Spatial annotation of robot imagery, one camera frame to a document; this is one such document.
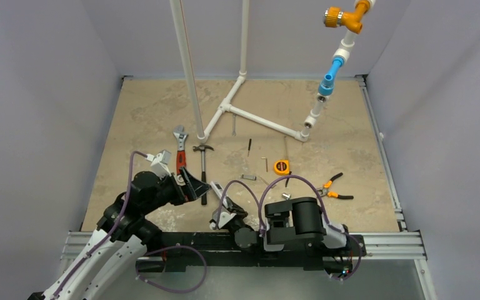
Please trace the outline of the blue pipe fitting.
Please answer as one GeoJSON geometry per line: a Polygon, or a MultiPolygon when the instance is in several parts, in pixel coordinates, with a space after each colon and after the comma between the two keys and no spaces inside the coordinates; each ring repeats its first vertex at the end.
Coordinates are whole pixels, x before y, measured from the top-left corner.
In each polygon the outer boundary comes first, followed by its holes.
{"type": "Polygon", "coordinates": [[[319,87],[317,91],[320,95],[330,96],[333,93],[336,75],[343,66],[344,66],[343,58],[335,57],[332,60],[332,65],[329,71],[324,75],[322,81],[319,83],[319,87]]]}

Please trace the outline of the small black screwdriver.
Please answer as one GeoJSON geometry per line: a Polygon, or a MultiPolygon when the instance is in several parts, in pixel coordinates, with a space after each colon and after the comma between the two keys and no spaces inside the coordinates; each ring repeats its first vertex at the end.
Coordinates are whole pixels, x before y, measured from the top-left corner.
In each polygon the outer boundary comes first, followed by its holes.
{"type": "Polygon", "coordinates": [[[252,138],[249,138],[248,147],[247,147],[247,156],[249,157],[252,146],[252,138]]]}

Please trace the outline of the white remote control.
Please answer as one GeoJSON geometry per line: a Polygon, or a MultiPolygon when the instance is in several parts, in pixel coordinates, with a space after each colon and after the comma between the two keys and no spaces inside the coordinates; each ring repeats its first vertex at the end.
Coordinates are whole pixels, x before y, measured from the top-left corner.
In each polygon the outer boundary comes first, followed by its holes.
{"type": "Polygon", "coordinates": [[[224,192],[224,188],[218,182],[215,182],[215,181],[211,181],[210,185],[212,187],[212,190],[216,194],[216,196],[219,199],[222,199],[222,205],[225,208],[228,208],[229,207],[229,201],[228,201],[229,198],[228,198],[228,195],[224,192]]]}

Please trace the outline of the aluminium rail frame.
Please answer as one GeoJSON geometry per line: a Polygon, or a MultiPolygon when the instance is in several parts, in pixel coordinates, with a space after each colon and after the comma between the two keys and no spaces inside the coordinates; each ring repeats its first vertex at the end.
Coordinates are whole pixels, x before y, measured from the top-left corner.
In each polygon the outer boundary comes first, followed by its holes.
{"type": "MultiPolygon", "coordinates": [[[[426,299],[434,299],[434,288],[426,273],[428,268],[426,264],[427,255],[426,255],[426,250],[424,247],[421,233],[419,231],[409,231],[407,229],[407,226],[404,220],[403,210],[401,208],[401,205],[398,199],[396,188],[394,186],[394,181],[392,179],[391,170],[389,168],[388,159],[387,159],[384,146],[381,140],[377,140],[377,146],[382,159],[384,172],[389,184],[391,199],[394,207],[394,213],[396,215],[399,229],[397,232],[350,232],[349,229],[346,227],[347,229],[346,236],[349,238],[349,240],[353,235],[362,236],[364,245],[366,248],[366,255],[359,259],[357,266],[346,277],[340,277],[335,274],[328,274],[326,271],[324,272],[329,276],[330,279],[341,283],[349,279],[356,272],[358,266],[364,260],[376,259],[381,261],[389,261],[389,260],[412,261],[415,264],[417,276],[419,278],[419,285],[424,297],[426,299]]],[[[227,194],[227,186],[225,185],[221,185],[221,186],[224,188],[224,192],[227,194]]],[[[332,192],[328,188],[322,187],[319,189],[314,189],[313,195],[311,197],[317,199],[317,203],[321,207],[324,220],[329,225],[336,225],[336,223],[324,217],[324,213],[326,211],[326,205],[322,203],[322,198],[329,197],[329,196],[332,196],[332,192]]],[[[264,217],[264,206],[265,204],[259,205],[257,207],[258,215],[260,218],[262,218],[262,229],[255,230],[255,231],[259,232],[261,235],[264,235],[264,230],[267,228],[266,218],[264,217]]],[[[64,274],[65,270],[72,264],[72,262],[77,258],[79,253],[83,250],[86,243],[89,241],[89,238],[91,237],[92,233],[93,232],[70,232],[69,233],[66,240],[66,244],[62,252],[62,256],[61,256],[61,264],[62,264],[61,275],[64,274]]],[[[229,233],[229,231],[224,229],[218,229],[218,230],[210,229],[210,231],[208,232],[162,231],[162,233],[229,233]]],[[[145,274],[146,273],[136,271],[136,277],[140,281],[144,280],[145,274]]]]}

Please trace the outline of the black handled hammer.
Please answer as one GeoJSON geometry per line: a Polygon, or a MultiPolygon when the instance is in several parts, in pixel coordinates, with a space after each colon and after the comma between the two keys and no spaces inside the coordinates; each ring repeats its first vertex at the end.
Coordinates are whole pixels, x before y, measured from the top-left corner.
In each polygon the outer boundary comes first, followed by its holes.
{"type": "Polygon", "coordinates": [[[200,144],[198,146],[193,146],[192,150],[194,152],[199,151],[201,153],[201,181],[206,182],[206,151],[214,151],[214,148],[212,146],[209,146],[207,144],[200,144]]]}

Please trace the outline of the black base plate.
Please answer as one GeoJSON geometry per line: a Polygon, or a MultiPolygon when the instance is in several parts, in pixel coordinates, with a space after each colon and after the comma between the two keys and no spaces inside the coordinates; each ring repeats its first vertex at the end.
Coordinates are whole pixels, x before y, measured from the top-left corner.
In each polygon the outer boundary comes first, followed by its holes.
{"type": "Polygon", "coordinates": [[[184,272],[189,266],[300,268],[346,277],[366,255],[363,237],[353,235],[347,244],[329,249],[322,241],[295,240],[264,248],[257,232],[246,228],[226,232],[165,232],[161,243],[138,259],[139,273],[184,272]]]}

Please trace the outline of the orange tape measure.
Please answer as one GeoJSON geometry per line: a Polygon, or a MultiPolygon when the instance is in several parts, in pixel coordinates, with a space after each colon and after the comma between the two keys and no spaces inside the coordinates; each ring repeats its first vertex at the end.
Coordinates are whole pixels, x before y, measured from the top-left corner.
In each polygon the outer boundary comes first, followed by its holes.
{"type": "Polygon", "coordinates": [[[290,165],[287,159],[277,160],[273,166],[274,172],[278,176],[286,176],[290,174],[290,165]]]}

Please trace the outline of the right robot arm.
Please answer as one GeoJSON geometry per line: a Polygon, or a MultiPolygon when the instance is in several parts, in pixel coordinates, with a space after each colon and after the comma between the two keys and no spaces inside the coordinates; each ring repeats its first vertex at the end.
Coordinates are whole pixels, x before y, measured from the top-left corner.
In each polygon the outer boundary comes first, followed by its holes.
{"type": "Polygon", "coordinates": [[[299,197],[266,204],[264,235],[244,222],[247,212],[227,199],[209,221],[212,230],[225,229],[236,246],[248,253],[279,252],[314,248],[341,254],[350,250],[351,240],[342,224],[329,225],[313,197],[299,197]]]}

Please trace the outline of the copper hex key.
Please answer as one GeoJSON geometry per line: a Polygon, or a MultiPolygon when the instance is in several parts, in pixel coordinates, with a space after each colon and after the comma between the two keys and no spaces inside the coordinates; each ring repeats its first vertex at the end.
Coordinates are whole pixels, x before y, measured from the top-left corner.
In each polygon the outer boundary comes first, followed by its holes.
{"type": "Polygon", "coordinates": [[[261,159],[264,161],[264,169],[266,172],[269,171],[269,168],[268,168],[268,158],[267,157],[261,157],[261,159]]]}

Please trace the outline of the red adjustable wrench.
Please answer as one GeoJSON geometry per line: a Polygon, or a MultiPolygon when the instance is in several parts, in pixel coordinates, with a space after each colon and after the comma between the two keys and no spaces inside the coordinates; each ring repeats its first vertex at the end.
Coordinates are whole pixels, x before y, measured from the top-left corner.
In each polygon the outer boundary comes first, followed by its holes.
{"type": "Polygon", "coordinates": [[[177,175],[181,174],[180,168],[186,167],[186,151],[185,151],[185,143],[188,137],[188,133],[184,131],[183,125],[178,125],[172,131],[174,137],[177,141],[177,154],[176,154],[176,171],[177,175]]]}

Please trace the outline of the white pvc pipe frame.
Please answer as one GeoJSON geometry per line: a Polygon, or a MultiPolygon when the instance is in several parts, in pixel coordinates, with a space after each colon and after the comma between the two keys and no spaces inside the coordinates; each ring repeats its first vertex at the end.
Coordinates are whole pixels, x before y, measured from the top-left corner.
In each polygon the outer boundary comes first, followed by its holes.
{"type": "MultiPolygon", "coordinates": [[[[256,124],[262,125],[269,129],[275,130],[279,133],[282,133],[286,136],[292,137],[298,141],[306,142],[310,137],[310,132],[313,127],[316,125],[319,116],[323,107],[328,102],[330,96],[322,96],[316,93],[316,102],[306,119],[304,120],[304,128],[302,130],[293,130],[286,126],[280,125],[276,122],[272,122],[268,119],[265,119],[261,116],[257,116],[253,113],[240,109],[232,105],[232,100],[235,95],[240,90],[241,86],[245,83],[248,72],[247,72],[247,56],[248,56],[248,32],[249,32],[249,13],[250,13],[250,1],[242,1],[242,11],[241,11],[241,52],[240,52],[240,68],[238,77],[234,82],[230,91],[222,99],[218,105],[216,112],[209,121],[207,126],[203,125],[201,110],[199,107],[198,95],[196,91],[196,80],[194,75],[193,62],[191,59],[191,52],[189,46],[189,38],[187,33],[187,24],[184,15],[184,8],[182,1],[170,1],[172,18],[174,21],[174,27],[176,31],[177,43],[179,46],[179,51],[181,55],[182,67],[184,70],[184,77],[186,79],[187,90],[189,92],[189,99],[192,103],[192,108],[194,111],[194,118],[196,121],[196,134],[197,138],[201,142],[206,142],[211,135],[211,132],[215,128],[216,124],[220,120],[223,114],[231,113],[236,116],[240,116],[249,121],[252,121],[256,124]]],[[[344,38],[339,43],[339,47],[334,52],[334,55],[331,59],[332,61],[336,57],[341,57],[344,59],[344,66],[348,63],[351,52],[355,46],[356,38],[358,34],[351,33],[346,29],[346,34],[344,38]]]]}

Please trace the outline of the orange pipe valve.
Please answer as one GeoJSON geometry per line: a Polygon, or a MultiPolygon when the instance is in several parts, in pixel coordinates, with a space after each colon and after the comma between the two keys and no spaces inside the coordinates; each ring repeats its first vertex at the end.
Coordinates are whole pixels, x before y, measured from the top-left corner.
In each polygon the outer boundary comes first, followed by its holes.
{"type": "Polygon", "coordinates": [[[373,0],[354,2],[354,11],[343,11],[340,7],[329,7],[323,18],[327,28],[345,27],[351,33],[360,34],[363,28],[362,18],[374,7],[373,0]]]}

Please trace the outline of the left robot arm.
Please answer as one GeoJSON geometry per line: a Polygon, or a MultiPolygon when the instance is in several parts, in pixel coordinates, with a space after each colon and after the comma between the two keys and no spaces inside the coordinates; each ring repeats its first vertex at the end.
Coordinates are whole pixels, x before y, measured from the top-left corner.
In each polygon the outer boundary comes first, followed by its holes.
{"type": "Polygon", "coordinates": [[[108,206],[89,241],[64,274],[30,299],[99,299],[143,255],[164,253],[163,232],[146,215],[166,204],[179,206],[206,195],[211,186],[185,168],[178,184],[173,174],[137,173],[129,189],[108,206]]]}

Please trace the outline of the small silver spanner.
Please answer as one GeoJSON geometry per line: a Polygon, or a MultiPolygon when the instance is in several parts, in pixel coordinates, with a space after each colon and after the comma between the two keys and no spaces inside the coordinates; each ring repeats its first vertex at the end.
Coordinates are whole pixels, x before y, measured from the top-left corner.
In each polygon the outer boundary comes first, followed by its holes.
{"type": "Polygon", "coordinates": [[[236,136],[236,115],[232,114],[232,136],[236,136]]]}

